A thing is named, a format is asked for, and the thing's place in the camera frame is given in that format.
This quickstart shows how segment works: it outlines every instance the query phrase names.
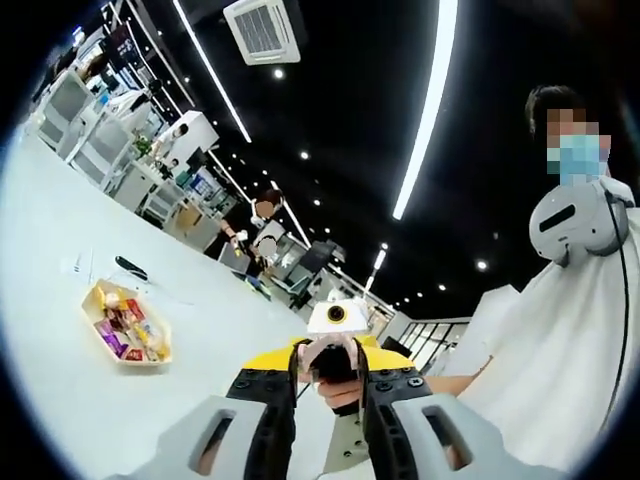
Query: camera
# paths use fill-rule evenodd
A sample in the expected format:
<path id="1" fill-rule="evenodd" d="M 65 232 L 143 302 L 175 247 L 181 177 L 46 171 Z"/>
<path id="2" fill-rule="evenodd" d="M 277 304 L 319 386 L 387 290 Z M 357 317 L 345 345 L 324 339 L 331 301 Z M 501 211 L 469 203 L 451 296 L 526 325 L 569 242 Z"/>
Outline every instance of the camera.
<path id="1" fill-rule="evenodd" d="M 367 304 L 363 299 L 318 302 L 309 319 L 313 334 L 365 333 L 369 330 Z"/>

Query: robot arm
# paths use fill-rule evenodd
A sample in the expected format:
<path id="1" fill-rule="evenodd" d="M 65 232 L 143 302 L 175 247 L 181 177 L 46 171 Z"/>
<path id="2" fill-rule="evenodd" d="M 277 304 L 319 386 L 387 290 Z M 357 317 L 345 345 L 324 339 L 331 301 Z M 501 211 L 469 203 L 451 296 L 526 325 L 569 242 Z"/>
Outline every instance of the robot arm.
<path id="1" fill-rule="evenodd" d="M 227 396 L 210 397 L 163 434 L 157 455 L 133 480 L 197 480 L 197 463 L 212 436 L 224 436 L 211 480 L 286 480 L 296 438 L 298 346 L 248 362 Z M 413 363 L 358 337 L 364 381 L 358 415 L 376 478 L 384 480 L 556 480 L 562 475 L 524 465 L 504 451 L 499 431 L 448 395 L 431 395 Z M 455 445 L 467 466 L 452 471 L 443 447 Z M 112 477 L 115 479 L 129 477 Z"/>

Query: black hair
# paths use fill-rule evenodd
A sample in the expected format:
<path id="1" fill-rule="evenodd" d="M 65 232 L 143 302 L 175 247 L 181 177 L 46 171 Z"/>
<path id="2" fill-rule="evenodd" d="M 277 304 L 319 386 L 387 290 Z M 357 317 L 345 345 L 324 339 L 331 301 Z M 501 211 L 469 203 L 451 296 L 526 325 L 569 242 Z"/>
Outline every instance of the black hair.
<path id="1" fill-rule="evenodd" d="M 162 89 L 162 80 L 155 78 L 149 82 L 149 93 L 153 96 Z"/>
<path id="2" fill-rule="evenodd" d="M 586 109 L 584 98 L 564 85 L 540 85 L 529 93 L 524 107 L 529 133 L 535 143 L 546 138 L 547 110 Z"/>
<path id="3" fill-rule="evenodd" d="M 280 190 L 276 190 L 275 188 L 270 188 L 269 190 L 262 192 L 258 195 L 256 199 L 256 203 L 260 202 L 269 202 L 274 207 L 277 207 L 282 203 L 282 192 Z"/>
<path id="4" fill-rule="evenodd" d="M 109 65 L 109 55 L 101 53 L 95 56 L 87 66 L 87 74 L 89 77 L 95 77 L 104 72 Z"/>
<path id="5" fill-rule="evenodd" d="M 147 102 L 150 102 L 151 97 L 154 96 L 156 93 L 158 93 L 161 88 L 162 88 L 162 80 L 158 80 L 157 78 L 154 80 L 151 80 L 151 82 L 149 82 L 149 85 L 148 85 L 149 93 L 148 94 L 143 93 L 138 98 L 136 98 L 136 100 L 133 102 L 129 110 L 131 110 L 132 112 L 135 112 L 139 107 L 141 107 Z"/>

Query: black cable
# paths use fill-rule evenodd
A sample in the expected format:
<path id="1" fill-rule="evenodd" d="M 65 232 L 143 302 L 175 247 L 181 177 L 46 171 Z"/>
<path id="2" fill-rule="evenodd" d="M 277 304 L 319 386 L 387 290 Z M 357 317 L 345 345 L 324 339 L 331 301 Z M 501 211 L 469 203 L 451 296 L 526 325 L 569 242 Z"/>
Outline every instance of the black cable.
<path id="1" fill-rule="evenodd" d="M 616 239 L 618 241 L 618 246 L 620 249 L 620 261 L 622 262 L 622 281 L 624 284 L 624 327 L 622 331 L 622 348 L 620 349 L 620 362 L 618 363 L 618 372 L 616 373 L 616 380 L 613 385 L 613 391 L 611 392 L 611 400 L 609 401 L 609 407 L 607 408 L 607 414 L 604 417 L 604 421 L 602 422 L 602 427 L 609 420 L 609 416 L 613 411 L 613 406 L 618 396 L 618 390 L 620 389 L 620 381 L 622 380 L 622 370 L 624 367 L 624 358 L 627 353 L 627 337 L 629 335 L 629 278 L 627 277 L 627 262 L 624 258 L 624 248 L 622 237 L 620 235 L 620 229 L 618 228 L 618 222 L 613 213 L 613 207 L 611 204 L 613 203 L 613 195 L 610 192 L 605 191 L 605 197 L 607 199 L 607 207 L 609 207 L 609 214 L 611 215 L 611 220 L 613 221 L 613 228 L 616 232 Z"/>

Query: desk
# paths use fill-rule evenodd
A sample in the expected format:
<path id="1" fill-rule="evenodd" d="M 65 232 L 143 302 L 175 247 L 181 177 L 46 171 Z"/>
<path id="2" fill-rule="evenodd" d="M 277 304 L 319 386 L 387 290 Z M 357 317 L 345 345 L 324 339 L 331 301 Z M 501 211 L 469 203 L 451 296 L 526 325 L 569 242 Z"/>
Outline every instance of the desk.
<path id="1" fill-rule="evenodd" d="M 135 212 L 153 185 L 162 185 L 162 176 L 139 161 L 131 162 L 113 199 Z"/>
<path id="2" fill-rule="evenodd" d="M 279 302 L 249 291 L 218 262 L 147 224 L 92 187 L 35 137 L 7 149 L 0 189 L 3 354 L 25 406 L 80 478 L 130 473 L 158 436 L 208 395 L 224 395 L 241 365 L 305 335 Z M 119 371 L 82 317 L 87 286 L 60 272 L 62 257 L 93 250 L 94 271 L 122 255 L 171 295 L 150 303 L 173 330 L 164 374 Z M 333 413 L 309 389 L 296 412 L 289 478 L 322 471 Z"/>

